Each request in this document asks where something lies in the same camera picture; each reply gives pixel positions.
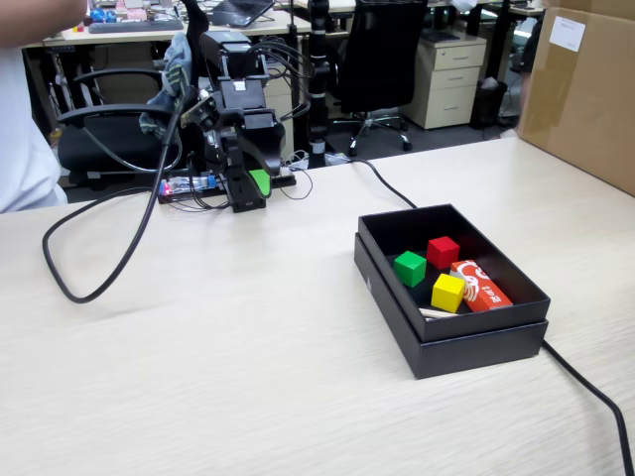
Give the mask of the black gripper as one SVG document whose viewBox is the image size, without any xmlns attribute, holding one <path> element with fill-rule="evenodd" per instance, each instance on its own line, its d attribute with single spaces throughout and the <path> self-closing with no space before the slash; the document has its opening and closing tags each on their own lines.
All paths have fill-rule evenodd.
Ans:
<svg viewBox="0 0 635 476">
<path fill-rule="evenodd" d="M 225 112 L 220 116 L 220 123 L 235 128 L 239 150 L 251 156 L 260 166 L 261 169 L 250 170 L 247 175 L 258 195 L 262 199 L 269 198 L 272 193 L 271 176 L 280 172 L 285 127 L 268 109 L 243 115 Z"/>
</svg>

